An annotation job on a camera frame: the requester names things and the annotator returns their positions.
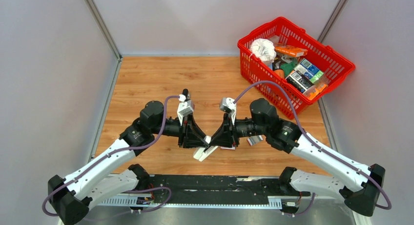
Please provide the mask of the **white stapler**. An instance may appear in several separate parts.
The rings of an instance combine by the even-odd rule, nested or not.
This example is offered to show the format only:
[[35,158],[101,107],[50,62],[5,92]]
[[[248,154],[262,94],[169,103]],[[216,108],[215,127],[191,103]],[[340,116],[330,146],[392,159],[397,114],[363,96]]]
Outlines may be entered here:
[[209,146],[209,147],[198,147],[194,153],[193,158],[202,162],[204,161],[210,154],[212,154],[219,146]]

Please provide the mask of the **grey stapler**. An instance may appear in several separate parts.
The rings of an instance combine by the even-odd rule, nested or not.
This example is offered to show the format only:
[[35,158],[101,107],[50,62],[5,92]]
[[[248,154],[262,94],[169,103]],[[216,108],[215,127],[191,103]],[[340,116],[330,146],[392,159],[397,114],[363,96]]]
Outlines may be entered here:
[[190,100],[190,93],[188,89],[183,89],[182,93],[180,94],[179,100],[180,102],[187,102]]

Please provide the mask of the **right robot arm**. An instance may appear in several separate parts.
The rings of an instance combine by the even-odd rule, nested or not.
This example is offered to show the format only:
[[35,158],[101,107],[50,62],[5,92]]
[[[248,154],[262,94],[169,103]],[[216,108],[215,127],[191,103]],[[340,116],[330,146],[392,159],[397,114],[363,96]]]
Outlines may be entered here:
[[250,118],[237,119],[235,100],[223,98],[223,122],[210,145],[236,147],[242,137],[263,135],[272,148],[303,158],[330,174],[314,175],[286,167],[278,182],[283,194],[322,194],[342,201],[360,215],[373,215],[384,182],[384,167],[359,163],[325,146],[299,125],[279,118],[276,108],[263,98],[252,101],[249,109]]

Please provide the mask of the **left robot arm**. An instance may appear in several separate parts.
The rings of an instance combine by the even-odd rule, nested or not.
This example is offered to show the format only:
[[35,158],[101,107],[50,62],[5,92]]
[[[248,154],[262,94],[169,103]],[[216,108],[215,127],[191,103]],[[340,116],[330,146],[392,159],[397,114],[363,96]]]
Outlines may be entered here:
[[177,98],[180,100],[177,118],[166,117],[167,102],[150,101],[140,111],[139,118],[103,153],[65,177],[55,175],[49,179],[45,202],[55,211],[50,213],[43,206],[44,213],[58,216],[65,225],[75,225],[106,199],[132,190],[144,193],[149,179],[143,176],[138,165],[132,165],[117,178],[108,178],[108,175],[142,154],[162,135],[178,138],[178,145],[183,148],[202,151],[208,148],[211,137],[195,124],[191,100],[182,95]]

